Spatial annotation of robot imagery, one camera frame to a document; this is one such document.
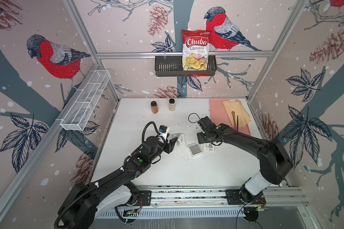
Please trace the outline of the white lift-off box lid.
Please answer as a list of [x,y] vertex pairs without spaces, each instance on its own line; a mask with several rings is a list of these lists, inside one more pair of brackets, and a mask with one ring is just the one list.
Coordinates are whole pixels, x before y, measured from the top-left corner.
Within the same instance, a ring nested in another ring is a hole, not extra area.
[[215,151],[215,146],[212,143],[204,143],[203,151]]

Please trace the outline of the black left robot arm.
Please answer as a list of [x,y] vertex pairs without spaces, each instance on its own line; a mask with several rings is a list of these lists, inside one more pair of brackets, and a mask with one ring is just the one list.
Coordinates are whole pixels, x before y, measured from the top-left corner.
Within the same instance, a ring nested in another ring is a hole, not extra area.
[[149,126],[154,127],[157,135],[143,137],[141,144],[124,159],[119,169],[89,184],[74,185],[58,210],[55,229],[88,229],[95,220],[96,213],[100,212],[101,201],[121,187],[128,188],[131,195],[124,203],[137,202],[139,189],[132,180],[146,172],[152,164],[159,162],[163,152],[170,154],[178,141],[177,137],[168,138],[166,126],[156,127],[153,121],[145,129]]

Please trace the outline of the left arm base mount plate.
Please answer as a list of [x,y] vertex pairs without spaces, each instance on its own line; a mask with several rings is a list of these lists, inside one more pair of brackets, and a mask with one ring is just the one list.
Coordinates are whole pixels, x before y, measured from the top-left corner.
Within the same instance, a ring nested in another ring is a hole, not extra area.
[[123,206],[127,206],[127,207],[150,206],[151,195],[152,195],[152,192],[149,190],[132,192],[131,197]]

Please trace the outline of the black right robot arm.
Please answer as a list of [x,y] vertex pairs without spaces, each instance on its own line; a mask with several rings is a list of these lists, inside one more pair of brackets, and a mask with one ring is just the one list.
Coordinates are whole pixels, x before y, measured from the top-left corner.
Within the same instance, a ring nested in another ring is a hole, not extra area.
[[197,133],[199,144],[215,142],[230,144],[256,156],[259,160],[259,172],[240,188],[240,198],[244,203],[251,203],[270,185],[279,185],[293,168],[293,162],[287,151],[276,139],[271,141],[259,139],[225,124],[215,125],[207,116],[197,123],[202,129],[202,132]]

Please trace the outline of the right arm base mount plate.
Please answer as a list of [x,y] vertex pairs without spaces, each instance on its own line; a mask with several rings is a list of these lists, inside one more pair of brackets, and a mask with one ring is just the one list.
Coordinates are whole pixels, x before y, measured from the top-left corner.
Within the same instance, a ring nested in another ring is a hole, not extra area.
[[225,190],[225,194],[228,205],[266,205],[263,192],[260,192],[257,195],[252,195],[248,191],[240,189],[227,189]]

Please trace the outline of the white jewelry box base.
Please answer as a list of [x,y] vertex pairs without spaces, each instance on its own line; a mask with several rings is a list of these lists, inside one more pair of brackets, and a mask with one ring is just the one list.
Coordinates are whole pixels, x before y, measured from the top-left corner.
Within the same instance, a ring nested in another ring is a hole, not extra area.
[[192,143],[187,146],[192,156],[197,156],[202,154],[203,150],[198,143]]

